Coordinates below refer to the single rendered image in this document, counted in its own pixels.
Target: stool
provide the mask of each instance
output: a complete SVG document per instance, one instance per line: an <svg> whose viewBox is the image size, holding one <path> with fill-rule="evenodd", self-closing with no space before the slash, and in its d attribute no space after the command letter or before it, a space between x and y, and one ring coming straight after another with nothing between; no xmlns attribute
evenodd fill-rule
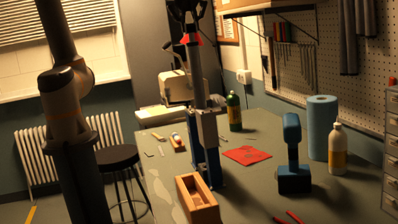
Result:
<svg viewBox="0 0 398 224"><path fill-rule="evenodd" d="M133 167L133 165L136 164L140 160L140 157L138 155L137 146L132 145L132 144L112 145L109 147L105 147L101 150L95 151L95 157L97 159L99 172L100 173L111 172L113 175L113 181L115 183L116 195L117 195L117 199L118 199L117 204L119 205L120 217L122 218L122 222L120 222L120 223L128 223L128 222L134 221L135 224L138 224L137 217L134 212L132 200L130 199L130 194L128 193L128 188L126 185L126 176L125 176L125 173L123 172L124 169L129 168L129 167L131 168L131 170L134 174L134 179L137 181L137 183L141 189L141 192L144 195L144 198L147 202L148 209L150 209L152 212L151 203L149 202L149 199L145 193L144 188L141 185L141 182L137 179L138 175ZM116 180L116 172L119 174L120 178L123 181L123 186L125 189L127 201L120 201L120 195L119 195L119 190L118 190L118 185L117 185L117 180ZM124 203L124 202L128 202L130 211L133 215L133 220L124 221L123 211L122 211L122 203Z"/></svg>

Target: window blind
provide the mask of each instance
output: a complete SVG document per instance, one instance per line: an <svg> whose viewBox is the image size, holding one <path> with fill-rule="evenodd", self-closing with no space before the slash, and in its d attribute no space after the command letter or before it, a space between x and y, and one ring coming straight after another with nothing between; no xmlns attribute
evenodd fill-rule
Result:
<svg viewBox="0 0 398 224"><path fill-rule="evenodd" d="M61 3L73 33L117 25L113 0L61 0ZM0 47L44 37L34 0L0 2Z"/></svg>

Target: floor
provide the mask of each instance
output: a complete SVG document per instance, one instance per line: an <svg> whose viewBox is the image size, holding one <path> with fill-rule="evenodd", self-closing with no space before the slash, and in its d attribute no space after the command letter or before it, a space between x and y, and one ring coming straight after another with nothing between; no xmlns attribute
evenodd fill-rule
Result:
<svg viewBox="0 0 398 224"><path fill-rule="evenodd" d="M144 180L142 180L142 185L146 189ZM130 181L127 181L127 186L129 187L130 196L132 198L134 197L134 199L145 201L141 190L134 179L132 179L132 185ZM118 187L122 201L126 200L126 195L124 193L124 188L121 181L118 182ZM105 194L108 200L109 207L117 202L115 186L113 184L105 185ZM8 204L0 204L0 222L7 224L24 224L31 210L31 207L34 205L36 205L37 208L30 224L71 224L71 220L69 218L69 214L67 212L66 204L62 194L34 198L33 202L30 202L30 200L27 199L24 201L17 201ZM137 212L137 216L140 216L145 213L146 204L135 203L135 209ZM132 219L132 215L127 203L123 204L123 214L125 220ZM119 209L117 206L111 210L111 216L113 221L121 221ZM139 219L138 223L154 224L155 222L151 211L148 210L148 212Z"/></svg>

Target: blue paper towel roll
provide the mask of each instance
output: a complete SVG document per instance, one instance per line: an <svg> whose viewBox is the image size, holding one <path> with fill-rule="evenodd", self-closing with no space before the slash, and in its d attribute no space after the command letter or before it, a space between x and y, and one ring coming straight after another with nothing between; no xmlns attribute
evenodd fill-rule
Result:
<svg viewBox="0 0 398 224"><path fill-rule="evenodd" d="M316 95L307 98L308 156L327 161L328 137L339 114L336 96Z"/></svg>

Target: pegboard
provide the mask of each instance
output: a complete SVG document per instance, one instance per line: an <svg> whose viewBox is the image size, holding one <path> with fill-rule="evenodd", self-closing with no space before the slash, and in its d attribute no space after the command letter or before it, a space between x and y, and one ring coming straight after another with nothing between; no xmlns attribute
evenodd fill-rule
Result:
<svg viewBox="0 0 398 224"><path fill-rule="evenodd" d="M340 76L339 72L339 30L338 1L328 0L316 4L316 10L280 13L281 16L316 37L316 12L319 30L319 45L305 33L292 27L292 41L314 44L316 49L317 94L328 94L338 98L339 119L346 125L384 138L385 88L389 77L396 74L398 43L394 0L376 1L377 37L357 38L359 75ZM273 30L273 22L283 19L275 14L258 16L259 31ZM286 66L283 60L275 58L278 90L271 87L271 74L263 69L264 90L267 93L306 107L306 98L313 96L301 74L300 50L291 44L291 54ZM269 55L268 43L260 38L262 55Z"/></svg>

